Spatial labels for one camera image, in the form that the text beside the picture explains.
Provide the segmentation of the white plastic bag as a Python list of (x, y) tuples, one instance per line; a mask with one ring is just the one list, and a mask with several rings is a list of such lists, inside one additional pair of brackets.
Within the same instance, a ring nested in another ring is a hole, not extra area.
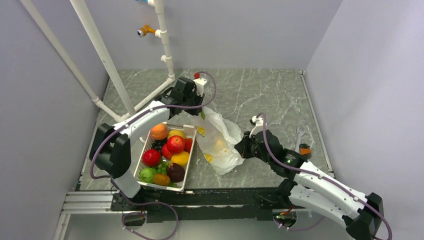
[(184, 111), (177, 118), (181, 123), (194, 126), (197, 145), (218, 175), (228, 174), (243, 164), (244, 159), (235, 149), (243, 136), (236, 123), (206, 106), (199, 115), (190, 115)]

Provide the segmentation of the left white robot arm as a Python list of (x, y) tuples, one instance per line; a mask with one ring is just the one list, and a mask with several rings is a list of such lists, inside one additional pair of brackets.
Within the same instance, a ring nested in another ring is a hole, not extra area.
[(90, 168), (97, 167), (107, 173), (106, 178), (125, 195), (123, 202), (129, 209), (137, 210), (144, 203), (142, 187), (130, 170), (132, 146), (153, 127), (182, 111), (198, 115), (204, 106), (207, 82), (202, 77), (180, 77), (174, 86), (132, 117), (114, 125), (103, 123), (97, 128), (89, 154)]

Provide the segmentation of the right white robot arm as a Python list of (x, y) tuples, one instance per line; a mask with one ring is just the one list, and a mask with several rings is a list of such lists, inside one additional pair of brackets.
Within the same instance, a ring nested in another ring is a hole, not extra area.
[(246, 132), (234, 148), (242, 158), (260, 159), (284, 178), (272, 197), (280, 207), (310, 209), (344, 227), (355, 240), (376, 240), (382, 224), (388, 239), (393, 238), (378, 194), (366, 195), (330, 177), (300, 153), (284, 148), (269, 130)]

